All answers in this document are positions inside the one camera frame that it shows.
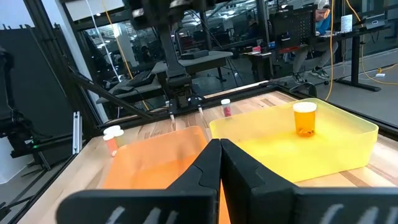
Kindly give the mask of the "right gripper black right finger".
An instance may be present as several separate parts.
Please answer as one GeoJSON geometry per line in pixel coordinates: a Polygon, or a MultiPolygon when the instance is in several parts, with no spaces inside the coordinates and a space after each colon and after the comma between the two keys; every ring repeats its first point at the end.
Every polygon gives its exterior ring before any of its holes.
{"type": "Polygon", "coordinates": [[[230,140],[221,147],[231,224],[398,224],[398,188],[298,187],[230,140]]]}

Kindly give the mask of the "grey office desk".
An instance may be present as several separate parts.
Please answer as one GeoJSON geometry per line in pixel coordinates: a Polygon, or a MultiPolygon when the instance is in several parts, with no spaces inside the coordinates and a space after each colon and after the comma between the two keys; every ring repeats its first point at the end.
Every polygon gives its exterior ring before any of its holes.
{"type": "Polygon", "coordinates": [[[129,80],[131,79],[122,80],[120,83],[110,88],[108,93],[130,103],[165,95],[164,88],[158,81],[157,75],[155,75],[151,84],[137,88],[127,86],[126,84],[129,80]]]}
{"type": "Polygon", "coordinates": [[[216,68],[220,82],[225,82],[221,67],[227,64],[227,59],[233,55],[232,52],[208,51],[208,55],[189,60],[179,60],[176,67],[167,65],[165,62],[157,62],[150,74],[158,76],[160,82],[166,82],[171,86],[187,85],[192,81],[191,75],[216,68]]]}

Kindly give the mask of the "small dark side table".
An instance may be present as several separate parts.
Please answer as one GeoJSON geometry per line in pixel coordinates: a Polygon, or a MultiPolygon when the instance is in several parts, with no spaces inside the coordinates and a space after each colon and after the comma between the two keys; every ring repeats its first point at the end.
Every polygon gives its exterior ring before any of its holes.
{"type": "Polygon", "coordinates": [[[271,80],[273,77],[272,53],[248,52],[244,55],[252,64],[251,70],[256,82],[271,80]]]}

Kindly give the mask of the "black keyboard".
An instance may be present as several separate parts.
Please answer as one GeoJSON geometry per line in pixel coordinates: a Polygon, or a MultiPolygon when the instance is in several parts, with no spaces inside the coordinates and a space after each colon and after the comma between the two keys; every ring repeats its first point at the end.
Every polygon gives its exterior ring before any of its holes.
{"type": "Polygon", "coordinates": [[[126,85],[137,88],[140,86],[151,84],[154,78],[155,74],[152,74],[150,71],[145,71],[138,73],[133,79],[129,80],[126,85]]]}

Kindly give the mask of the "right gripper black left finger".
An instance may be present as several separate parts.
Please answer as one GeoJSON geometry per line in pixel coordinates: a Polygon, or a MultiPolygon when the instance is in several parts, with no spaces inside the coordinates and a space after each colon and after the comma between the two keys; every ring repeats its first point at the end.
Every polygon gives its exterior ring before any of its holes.
{"type": "Polygon", "coordinates": [[[165,190],[84,190],[64,199],[57,224],[218,224],[221,142],[211,140],[165,190]]]}

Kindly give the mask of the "black standing desk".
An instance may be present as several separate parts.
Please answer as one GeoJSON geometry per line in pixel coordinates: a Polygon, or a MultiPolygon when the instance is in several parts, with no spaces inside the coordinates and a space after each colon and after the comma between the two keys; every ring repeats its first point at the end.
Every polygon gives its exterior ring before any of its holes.
{"type": "Polygon", "coordinates": [[[332,41],[340,41],[340,40],[345,40],[345,39],[352,39],[351,43],[351,80],[345,80],[343,77],[341,78],[330,78],[330,81],[328,81],[331,85],[334,82],[348,85],[348,86],[353,86],[356,88],[364,89],[364,90],[369,90],[373,92],[381,91],[381,88],[372,86],[372,85],[367,85],[367,84],[362,84],[359,82],[359,62],[360,62],[360,53],[362,52],[362,46],[364,45],[364,40],[361,41],[361,37],[366,35],[366,34],[371,34],[375,32],[379,32],[382,30],[386,30],[390,28],[389,25],[384,25],[384,26],[379,26],[377,28],[373,29],[365,29],[365,28],[360,28],[357,31],[354,32],[347,32],[347,33],[339,33],[337,34],[336,32],[332,34],[325,34],[325,35],[316,35],[313,37],[314,41],[321,42],[321,41],[326,41],[330,38],[332,38],[332,41]]]}

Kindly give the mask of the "small bottle red pills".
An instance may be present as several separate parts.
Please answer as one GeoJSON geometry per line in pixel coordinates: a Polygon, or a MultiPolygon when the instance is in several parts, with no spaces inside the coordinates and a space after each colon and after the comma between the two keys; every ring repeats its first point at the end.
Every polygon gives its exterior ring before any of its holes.
{"type": "Polygon", "coordinates": [[[225,117],[230,117],[232,115],[231,111],[231,100],[230,99],[222,99],[221,105],[223,107],[223,113],[225,117]]]}

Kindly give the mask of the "black pegboard panel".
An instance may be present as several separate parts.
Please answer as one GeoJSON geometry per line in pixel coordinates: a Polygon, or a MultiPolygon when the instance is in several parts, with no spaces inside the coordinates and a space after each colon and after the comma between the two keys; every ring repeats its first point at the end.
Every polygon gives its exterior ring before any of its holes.
{"type": "Polygon", "coordinates": [[[315,38],[315,7],[284,10],[270,15],[275,49],[284,54],[307,47],[315,38]]]}

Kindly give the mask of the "open laptop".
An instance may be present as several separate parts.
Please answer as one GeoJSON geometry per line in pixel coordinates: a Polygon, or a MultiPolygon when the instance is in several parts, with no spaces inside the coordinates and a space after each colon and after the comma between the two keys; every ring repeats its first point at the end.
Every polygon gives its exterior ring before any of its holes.
{"type": "Polygon", "coordinates": [[[368,16],[365,17],[362,21],[362,25],[361,28],[362,29],[375,29],[378,27],[383,27],[385,26],[386,22],[385,22],[385,14],[377,14],[377,15],[373,15],[373,16],[368,16]]]}

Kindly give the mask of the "white box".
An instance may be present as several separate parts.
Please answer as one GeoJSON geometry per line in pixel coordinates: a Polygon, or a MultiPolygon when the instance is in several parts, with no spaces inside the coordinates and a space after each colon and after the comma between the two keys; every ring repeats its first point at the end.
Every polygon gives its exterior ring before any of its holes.
{"type": "Polygon", "coordinates": [[[348,32],[353,31],[353,15],[352,14],[349,14],[346,16],[341,16],[340,22],[341,22],[340,32],[348,33],[348,32]]]}

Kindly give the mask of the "translucent orange plastic bin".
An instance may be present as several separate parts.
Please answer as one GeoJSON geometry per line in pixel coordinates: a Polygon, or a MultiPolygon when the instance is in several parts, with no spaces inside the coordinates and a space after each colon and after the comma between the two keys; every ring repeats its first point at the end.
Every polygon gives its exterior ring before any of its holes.
{"type": "Polygon", "coordinates": [[[104,179],[104,189],[211,189],[217,193],[210,224],[230,224],[221,183],[222,146],[206,140],[198,126],[130,143],[117,151],[104,179]]]}

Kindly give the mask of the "person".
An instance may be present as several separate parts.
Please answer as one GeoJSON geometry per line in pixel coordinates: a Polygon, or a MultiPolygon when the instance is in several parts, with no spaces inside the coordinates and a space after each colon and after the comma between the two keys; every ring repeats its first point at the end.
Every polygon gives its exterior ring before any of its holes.
{"type": "MultiPolygon", "coordinates": [[[[331,4],[329,0],[314,0],[313,5],[315,6],[315,33],[319,35],[325,35],[327,30],[331,26],[331,4]]],[[[329,43],[319,43],[309,47],[302,47],[295,52],[295,58],[293,62],[293,74],[292,78],[297,84],[304,83],[305,80],[300,74],[300,68],[303,65],[307,54],[310,50],[316,50],[322,52],[317,64],[310,71],[310,74],[322,79],[328,79],[330,76],[323,69],[324,65],[331,60],[338,48],[338,42],[333,41],[330,46],[329,43]]]]}

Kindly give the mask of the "clear bottle pale pills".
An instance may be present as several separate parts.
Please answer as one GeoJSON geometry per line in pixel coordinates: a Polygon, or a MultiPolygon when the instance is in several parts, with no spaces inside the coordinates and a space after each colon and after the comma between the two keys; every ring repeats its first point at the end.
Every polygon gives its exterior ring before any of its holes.
{"type": "Polygon", "coordinates": [[[121,147],[124,145],[124,131],[121,129],[119,125],[111,126],[109,128],[106,128],[103,131],[103,134],[108,137],[112,137],[115,141],[118,147],[121,147]]]}

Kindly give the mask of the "amber pill bottle white cap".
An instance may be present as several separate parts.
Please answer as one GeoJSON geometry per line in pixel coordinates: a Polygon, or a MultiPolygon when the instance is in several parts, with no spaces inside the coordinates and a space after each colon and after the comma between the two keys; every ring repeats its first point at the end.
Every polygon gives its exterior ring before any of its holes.
{"type": "Polygon", "coordinates": [[[296,134],[303,138],[315,134],[315,117],[317,105],[312,102],[300,102],[293,105],[296,134]]]}

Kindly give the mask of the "small bottle pink pills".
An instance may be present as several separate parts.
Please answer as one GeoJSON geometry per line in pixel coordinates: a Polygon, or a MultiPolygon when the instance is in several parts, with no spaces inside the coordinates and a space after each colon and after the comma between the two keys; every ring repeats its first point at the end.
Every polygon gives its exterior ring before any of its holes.
{"type": "Polygon", "coordinates": [[[111,156],[114,157],[119,149],[115,137],[112,134],[105,134],[103,136],[103,140],[105,141],[111,156]]]}

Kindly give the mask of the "translucent yellow plastic bin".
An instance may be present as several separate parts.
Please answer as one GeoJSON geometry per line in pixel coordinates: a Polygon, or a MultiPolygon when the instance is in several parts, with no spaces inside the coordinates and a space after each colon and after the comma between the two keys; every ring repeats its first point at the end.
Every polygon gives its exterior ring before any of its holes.
{"type": "Polygon", "coordinates": [[[309,138],[296,133],[292,102],[213,120],[211,135],[229,139],[290,182],[366,166],[378,126],[322,100],[309,102],[317,106],[309,138]]]}

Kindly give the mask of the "silver aluminium bracket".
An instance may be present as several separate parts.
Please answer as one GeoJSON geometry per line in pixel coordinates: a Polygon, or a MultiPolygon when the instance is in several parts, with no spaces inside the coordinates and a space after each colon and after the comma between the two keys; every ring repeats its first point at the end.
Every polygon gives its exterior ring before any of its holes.
{"type": "Polygon", "coordinates": [[[82,117],[79,111],[73,113],[72,154],[79,154],[82,149],[82,117]]]}

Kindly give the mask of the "black equipment with green light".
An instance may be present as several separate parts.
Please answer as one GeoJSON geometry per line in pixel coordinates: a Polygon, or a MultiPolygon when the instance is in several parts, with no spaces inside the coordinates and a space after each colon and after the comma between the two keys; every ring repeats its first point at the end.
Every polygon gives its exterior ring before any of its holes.
{"type": "Polygon", "coordinates": [[[34,157],[34,162],[31,162],[30,166],[40,165],[41,168],[50,170],[51,166],[43,152],[51,147],[71,141],[72,135],[51,136],[42,134],[34,128],[33,122],[16,108],[11,83],[13,68],[13,55],[0,47],[0,77],[4,79],[6,104],[9,108],[9,115],[0,118],[0,138],[8,138],[13,148],[11,151],[12,158],[31,154],[34,157]]]}

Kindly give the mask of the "dark grey partition panel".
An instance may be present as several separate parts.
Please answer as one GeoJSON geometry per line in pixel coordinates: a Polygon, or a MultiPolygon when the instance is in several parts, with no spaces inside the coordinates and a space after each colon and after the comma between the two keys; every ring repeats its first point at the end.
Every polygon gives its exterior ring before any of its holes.
{"type": "Polygon", "coordinates": [[[36,125],[70,128],[72,108],[31,31],[0,30],[0,45],[15,58],[12,87],[18,109],[36,125]]]}

